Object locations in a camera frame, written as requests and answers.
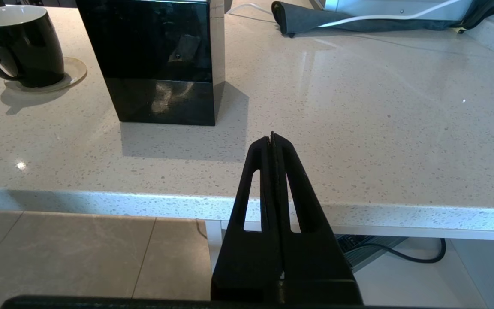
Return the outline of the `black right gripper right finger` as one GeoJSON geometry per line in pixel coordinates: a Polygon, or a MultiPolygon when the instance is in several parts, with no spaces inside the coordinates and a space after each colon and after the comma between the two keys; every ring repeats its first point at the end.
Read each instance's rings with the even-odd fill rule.
{"type": "Polygon", "coordinates": [[[357,281],[294,146],[272,133],[272,152],[284,301],[361,302],[357,281]]]}

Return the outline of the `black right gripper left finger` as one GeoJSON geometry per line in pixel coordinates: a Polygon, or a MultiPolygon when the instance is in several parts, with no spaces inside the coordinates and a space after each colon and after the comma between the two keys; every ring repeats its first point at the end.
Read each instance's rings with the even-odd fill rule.
{"type": "Polygon", "coordinates": [[[270,141],[265,136],[252,143],[247,152],[231,217],[212,274],[212,301],[277,300],[277,284],[283,268],[270,168],[270,141]],[[261,232],[244,228],[255,172],[259,172],[261,181],[261,232]]]}

